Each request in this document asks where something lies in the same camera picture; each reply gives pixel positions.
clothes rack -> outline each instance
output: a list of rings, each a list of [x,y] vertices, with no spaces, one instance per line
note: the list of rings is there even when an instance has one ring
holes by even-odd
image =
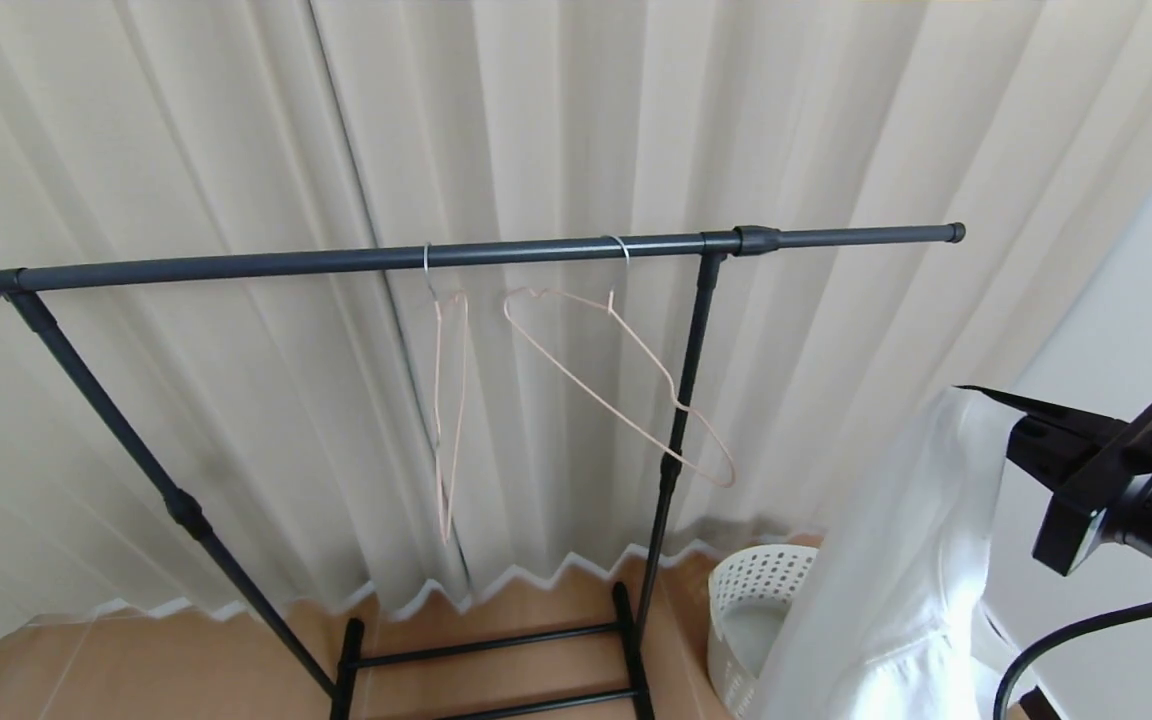
[[[666,255],[699,255],[700,268],[696,275],[696,296],[691,311],[691,324],[687,333],[684,363],[679,382],[679,401],[691,404],[696,370],[700,365],[700,349],[705,327],[708,324],[708,308],[718,283],[718,271],[728,256],[764,255],[791,247],[847,247],[892,245],[910,242],[960,242],[965,228],[963,223],[915,225],[914,227],[824,229],[824,232],[781,232],[780,229],[742,225],[730,232],[700,232],[682,234],[657,234],[657,236],[622,237],[621,242],[609,237],[571,240],[544,240],[528,242],[484,242],[468,245],[444,245],[429,249],[431,268],[453,268],[465,265],[494,265],[516,263],[550,263],[568,260],[616,259],[628,255],[635,258]],[[641,659],[641,644],[652,605],[652,591],[660,564],[660,548],[669,518],[669,505],[677,484],[681,464],[669,455],[660,460],[660,487],[652,524],[652,539],[647,546],[646,569],[641,588],[637,615],[630,605],[626,584],[616,583],[612,589],[612,605],[616,620],[598,626],[531,632],[494,641],[457,644],[448,647],[430,647],[393,655],[362,657],[364,624],[351,619],[346,626],[344,642],[340,650],[335,680],[310,655],[305,644],[296,637],[291,628],[279,616],[268,598],[262,593],[238,560],[230,555],[225,544],[217,537],[198,502],[177,486],[154,454],[142,441],[132,424],[123,416],[113,397],[105,392],[100,381],[88,369],[76,348],[65,336],[55,316],[38,296],[40,291],[68,290],[68,288],[115,287],[128,285],[166,283],[183,281],[209,281],[210,279],[260,278],[274,275],[310,275],[325,273],[362,273],[377,270],[419,270],[425,266],[425,247],[379,247],[361,250],[320,250],[306,252],[271,252],[257,255],[210,256],[210,258],[175,258],[161,260],[137,260],[120,263],[93,263],[63,265],[54,268],[0,270],[0,300],[10,302],[20,318],[38,334],[51,355],[55,357],[74,386],[88,399],[92,410],[100,416],[109,432],[114,434],[128,455],[147,479],[154,484],[169,515],[211,556],[223,571],[244,600],[270,626],[274,635],[296,655],[297,661],[310,679],[323,688],[332,700],[332,720],[344,720],[353,703],[353,688],[357,670],[365,667],[411,662],[434,659],[434,657],[462,655],[462,653],[491,651],[501,647],[521,646],[536,642],[581,637],[581,635],[615,632],[620,635],[628,685],[611,692],[576,694],[558,700],[531,702],[526,705],[499,707],[485,712],[446,717],[444,720],[495,720],[499,717],[529,715],[535,712],[589,705],[596,702],[612,702],[628,698],[634,705],[637,720],[652,720],[652,698],[649,681]],[[682,438],[687,427],[687,414],[676,410],[669,432],[669,448],[682,452]]]

hanger hook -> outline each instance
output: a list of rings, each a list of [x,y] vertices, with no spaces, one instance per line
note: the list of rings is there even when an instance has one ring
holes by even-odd
[[[424,265],[425,268],[425,287],[429,288],[429,296],[433,297],[434,304],[438,304],[438,293],[434,291],[434,281],[429,276],[429,242],[425,243],[425,255],[420,265]]]
[[[621,270],[620,281],[613,285],[612,290],[607,293],[607,311],[608,313],[611,313],[612,302],[616,301],[616,288],[620,287],[621,290],[623,290],[623,288],[626,288],[628,282],[630,282],[630,249],[628,249],[626,242],[621,240],[621,237],[614,236],[614,234],[609,234],[609,236],[607,237],[616,241],[617,244],[621,245],[621,251],[626,252],[626,268]]]

curtain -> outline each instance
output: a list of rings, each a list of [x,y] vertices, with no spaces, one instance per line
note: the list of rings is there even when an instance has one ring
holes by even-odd
[[[1020,372],[1150,187],[1144,1],[0,3],[0,266],[968,223],[956,247],[723,264],[695,406],[740,478],[684,473],[670,552],[827,528],[925,397]],[[675,372],[695,268],[634,260],[617,294]],[[471,302],[445,546],[419,270],[45,300],[275,602],[395,611],[645,544],[659,452],[500,313],[516,287],[599,300],[622,270],[431,270]],[[666,437],[666,384],[611,320],[547,300],[517,317]],[[699,424],[684,454],[723,469]],[[236,600],[0,304],[0,634]]]

pink clothes hanger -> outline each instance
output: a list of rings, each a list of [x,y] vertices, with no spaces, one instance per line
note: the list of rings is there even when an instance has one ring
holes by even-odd
[[[470,297],[465,291],[454,291],[447,304],[461,305],[465,325],[461,331],[461,402],[456,411],[456,439],[452,442],[452,473],[444,486],[444,416],[439,411],[439,397],[442,395],[444,365],[444,301],[439,301],[434,291],[434,282],[429,276],[429,242],[425,243],[425,286],[434,300],[435,340],[434,340],[434,498],[438,502],[438,532],[447,544],[452,538],[452,499],[456,495],[456,465],[461,457],[461,424],[465,419],[465,378],[468,366],[468,341],[470,341]]]
[[[608,237],[612,237],[612,240],[620,243],[621,250],[626,251],[626,272],[623,272],[622,279],[623,281],[627,281],[628,274],[630,274],[630,249],[626,247],[626,242],[622,241],[621,237],[614,236],[614,234],[612,234],[612,236]],[[553,354],[550,354],[548,350],[545,350],[545,348],[541,347],[539,342],[536,342],[536,338],[531,338],[531,334],[526,332],[524,328],[522,328],[522,325],[517,324],[516,320],[513,319],[513,316],[509,314],[509,300],[511,300],[513,296],[518,295],[518,293],[526,293],[526,295],[530,295],[532,300],[540,300],[541,297],[545,296],[562,297],[562,300],[573,300],[579,302],[582,305],[596,306],[596,309],[607,311],[607,314],[611,314],[612,318],[616,320],[616,324],[620,325],[621,329],[628,333],[628,336],[630,336],[634,340],[634,342],[641,348],[641,350],[643,350],[646,354],[647,358],[652,361],[652,364],[655,365],[658,370],[660,370],[660,374],[662,374],[664,379],[666,379],[666,382],[669,384],[669,400],[673,401],[673,406],[675,406],[679,410],[684,411],[684,414],[691,414],[691,416],[694,416],[695,419],[699,420],[700,424],[704,425],[705,430],[707,430],[708,432],[708,437],[714,438],[714,442],[718,442],[719,450],[722,450],[723,456],[727,458],[727,469],[728,473],[730,473],[730,477],[728,477],[726,480],[718,479],[717,477],[714,477],[714,475],[707,473],[707,471],[705,470],[700,470],[699,467],[697,467],[690,460],[687,460],[684,456],[677,454],[674,450],[669,450],[668,446],[664,445],[664,442],[658,441],[657,438],[652,437],[652,433],[649,433],[646,432],[646,430],[641,429],[639,425],[634,423],[634,420],[626,418],[626,416],[622,415],[621,411],[616,409],[616,407],[613,407],[611,402],[602,400],[602,396],[599,396],[593,388],[590,388],[588,384],[582,382],[579,378],[576,377],[576,374],[573,374],[571,370],[568,370],[562,363],[559,363],[558,357],[554,357]],[[571,379],[573,382],[576,382],[577,387],[581,387],[582,389],[584,389],[585,393],[588,393],[590,397],[593,397],[596,401],[598,401],[599,406],[605,407],[605,409],[611,411],[612,415],[616,415],[617,418],[622,420],[622,423],[628,425],[628,427],[634,429],[635,432],[646,438],[649,442],[660,448],[660,450],[666,452],[666,455],[672,456],[677,462],[682,462],[682,464],[684,464],[687,468],[691,468],[692,470],[696,471],[697,475],[707,479],[710,483],[713,483],[721,488],[732,487],[733,484],[736,484],[736,461],[732,460],[732,453],[727,450],[727,446],[723,445],[722,438],[718,437],[718,433],[714,432],[713,425],[708,424],[708,420],[705,419],[704,415],[700,415],[698,410],[694,410],[691,409],[691,407],[684,406],[682,404],[682,402],[679,402],[679,388],[676,384],[673,381],[673,376],[669,374],[669,370],[667,370],[666,366],[662,363],[660,363],[660,361],[652,353],[652,350],[649,350],[646,343],[643,342],[643,338],[637,336],[637,333],[635,333],[634,329],[630,328],[630,325],[626,324],[626,319],[621,318],[621,314],[617,313],[616,309],[614,309],[613,306],[614,301],[616,301],[616,287],[614,286],[612,287],[612,290],[607,293],[607,305],[599,304],[599,302],[593,302],[592,300],[584,300],[584,297],[577,297],[575,295],[570,295],[570,293],[553,290],[553,288],[548,287],[541,288],[540,290],[536,290],[535,288],[530,287],[520,287],[515,288],[515,290],[506,293],[506,296],[503,296],[503,318],[506,318],[506,320],[508,320],[508,323],[513,325],[513,328],[516,329],[520,334],[522,334],[522,336],[528,342],[530,342],[531,346],[536,348],[536,350],[539,350],[540,355],[545,356],[545,359],[550,361],[550,363],[553,363],[554,366],[556,366],[559,370],[561,370],[561,372],[564,376],[567,376],[568,379]]]

white plastic basket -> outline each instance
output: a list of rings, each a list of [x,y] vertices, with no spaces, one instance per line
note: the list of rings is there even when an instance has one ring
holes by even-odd
[[[745,715],[771,643],[817,548],[760,544],[708,575],[708,682],[733,717]]]

